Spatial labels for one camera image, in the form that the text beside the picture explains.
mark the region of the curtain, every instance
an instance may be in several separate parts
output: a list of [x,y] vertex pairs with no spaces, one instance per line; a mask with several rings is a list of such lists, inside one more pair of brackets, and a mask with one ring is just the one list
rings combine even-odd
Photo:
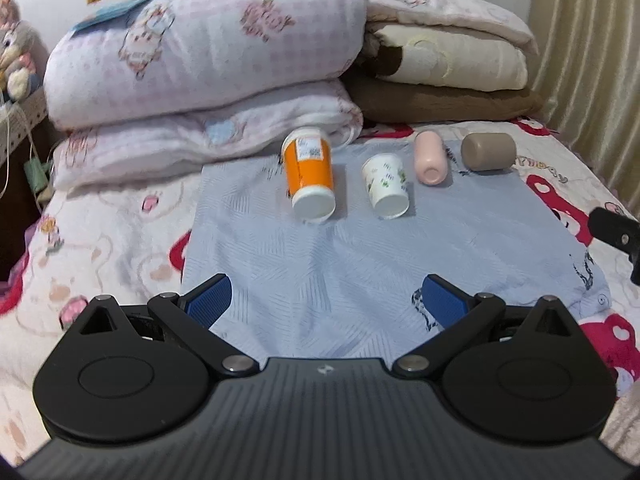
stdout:
[[550,127],[640,216],[640,0],[532,0]]

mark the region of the shelf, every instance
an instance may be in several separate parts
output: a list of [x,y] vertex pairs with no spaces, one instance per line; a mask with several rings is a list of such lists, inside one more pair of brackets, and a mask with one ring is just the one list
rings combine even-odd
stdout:
[[[27,118],[27,124],[24,123],[21,113],[17,107],[22,107],[24,115]],[[4,164],[7,157],[10,156],[14,149],[27,137],[28,132],[34,129],[47,117],[47,101],[44,95],[44,89],[38,88],[33,94],[27,97],[18,105],[12,105],[9,109],[9,146],[6,145],[6,128],[7,120],[4,116],[0,118],[0,166]]]

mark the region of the white bottle cap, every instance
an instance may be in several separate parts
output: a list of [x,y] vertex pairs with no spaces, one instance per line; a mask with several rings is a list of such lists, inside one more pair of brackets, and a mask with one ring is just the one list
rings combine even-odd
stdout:
[[305,222],[322,223],[335,211],[335,195],[326,186],[306,186],[291,199],[295,215]]

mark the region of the folded blanket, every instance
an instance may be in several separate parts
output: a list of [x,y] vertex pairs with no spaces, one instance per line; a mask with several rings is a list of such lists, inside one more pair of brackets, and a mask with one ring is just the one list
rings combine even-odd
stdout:
[[527,24],[512,12],[484,0],[368,0],[367,21],[405,25],[455,25],[483,30],[526,52],[538,47]]
[[360,51],[365,19],[366,0],[150,0],[60,41],[49,117],[83,128],[335,78]]
[[199,171],[257,153],[301,126],[320,126],[334,147],[362,130],[362,114],[338,80],[265,92],[233,105],[88,128],[54,152],[54,187],[129,182]]
[[397,83],[520,90],[527,83],[522,51],[489,34],[458,27],[367,24],[367,69]]
[[377,123],[505,121],[542,108],[540,96],[522,90],[479,92],[382,81],[351,67],[340,78],[365,118]]

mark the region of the blue tag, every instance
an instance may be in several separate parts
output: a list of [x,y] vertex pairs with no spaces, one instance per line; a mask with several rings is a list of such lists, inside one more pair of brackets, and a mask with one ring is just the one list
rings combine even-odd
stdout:
[[236,134],[236,124],[229,120],[206,121],[204,131],[213,144],[223,144]]
[[457,323],[468,312],[465,300],[434,282],[429,276],[422,282],[422,303],[443,328]]
[[108,22],[114,18],[119,18],[127,14],[131,9],[148,2],[149,0],[129,0],[128,2],[122,2],[111,6],[104,7],[96,11],[96,13],[86,20],[78,23],[71,30],[78,32],[79,30],[85,30],[86,28],[93,27],[98,23]]

